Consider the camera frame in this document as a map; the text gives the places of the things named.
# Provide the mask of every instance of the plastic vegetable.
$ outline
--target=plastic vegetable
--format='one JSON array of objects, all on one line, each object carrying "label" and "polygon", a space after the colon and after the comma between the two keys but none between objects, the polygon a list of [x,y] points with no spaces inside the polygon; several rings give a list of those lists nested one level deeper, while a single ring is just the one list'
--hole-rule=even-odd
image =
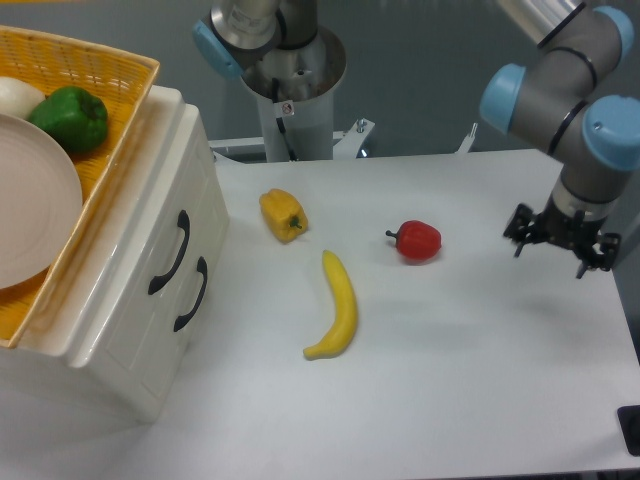
[{"label": "plastic vegetable", "polygon": [[0,77],[0,113],[26,120],[44,98],[44,93],[22,80]]},{"label": "plastic vegetable", "polygon": [[107,138],[107,108],[100,98],[81,87],[54,91],[38,105],[29,121],[70,153],[93,150]]},{"label": "plastic vegetable", "polygon": [[419,220],[404,222],[397,233],[387,230],[396,239],[396,249],[409,260],[423,262],[435,256],[442,247],[440,232]]},{"label": "plastic vegetable", "polygon": [[273,188],[261,195],[260,209],[269,229],[283,243],[303,234],[309,226],[302,205],[284,190]]}]

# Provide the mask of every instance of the pepper stem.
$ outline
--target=pepper stem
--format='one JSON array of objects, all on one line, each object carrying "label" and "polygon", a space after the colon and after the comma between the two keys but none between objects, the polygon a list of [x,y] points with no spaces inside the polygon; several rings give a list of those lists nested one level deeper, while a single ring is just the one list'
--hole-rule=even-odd
[{"label": "pepper stem", "polygon": [[302,229],[302,225],[300,225],[300,219],[298,218],[297,215],[291,218],[291,221],[289,222],[289,226],[291,228],[295,227],[295,228]]}]

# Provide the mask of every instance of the red fruit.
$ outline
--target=red fruit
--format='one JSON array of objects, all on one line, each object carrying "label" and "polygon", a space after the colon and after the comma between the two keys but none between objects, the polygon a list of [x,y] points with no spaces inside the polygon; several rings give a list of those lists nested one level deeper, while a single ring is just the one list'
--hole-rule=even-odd
[{"label": "red fruit", "polygon": [[396,239],[398,252],[411,260],[429,260],[442,247],[440,232],[419,220],[404,222],[398,233],[387,230],[387,235]]}]

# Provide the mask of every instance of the fake fruit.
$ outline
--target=fake fruit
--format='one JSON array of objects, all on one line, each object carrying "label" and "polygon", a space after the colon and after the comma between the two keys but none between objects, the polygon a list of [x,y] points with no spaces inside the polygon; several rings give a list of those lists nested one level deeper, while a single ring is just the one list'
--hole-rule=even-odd
[{"label": "fake fruit", "polygon": [[260,210],[271,232],[288,243],[307,231],[309,221],[300,202],[289,192],[273,188],[260,196]]},{"label": "fake fruit", "polygon": [[409,260],[424,262],[434,257],[442,247],[440,232],[419,220],[404,222],[397,233],[387,230],[396,239],[396,249]]},{"label": "fake fruit", "polygon": [[107,138],[107,108],[87,90],[67,86],[55,90],[29,116],[69,153],[84,153]]},{"label": "fake fruit", "polygon": [[336,316],[329,331],[318,343],[303,350],[307,360],[340,355],[351,343],[358,327],[358,306],[349,275],[335,253],[322,252],[322,266],[333,292]]},{"label": "fake fruit", "polygon": [[26,120],[44,101],[44,93],[22,80],[0,77],[0,113]]}]

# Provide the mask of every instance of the black handle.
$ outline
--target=black handle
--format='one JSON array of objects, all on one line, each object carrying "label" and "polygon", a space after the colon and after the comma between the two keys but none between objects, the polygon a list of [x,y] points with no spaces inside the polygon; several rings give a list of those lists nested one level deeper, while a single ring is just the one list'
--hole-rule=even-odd
[{"label": "black handle", "polygon": [[187,245],[189,244],[189,232],[191,230],[191,222],[189,221],[189,215],[185,210],[181,210],[178,215],[178,228],[184,230],[184,239],[182,240],[182,245],[180,245],[180,250],[178,250],[178,255],[176,256],[175,262],[173,262],[173,266],[171,269],[165,273],[164,275],[156,275],[151,279],[149,283],[149,295],[153,295],[162,287],[164,287],[169,280],[176,274],[178,271],[178,267],[180,263],[182,263],[182,259],[184,258],[184,254],[187,253]]},{"label": "black handle", "polygon": [[173,324],[174,332],[178,332],[186,327],[187,323],[189,323],[198,311],[198,308],[202,303],[202,299],[204,298],[204,291],[207,289],[207,262],[204,257],[200,257],[198,259],[198,266],[196,267],[196,270],[202,274],[202,286],[200,287],[200,292],[198,292],[198,298],[196,298],[196,303],[189,313],[180,315],[176,318],[176,322]]}]

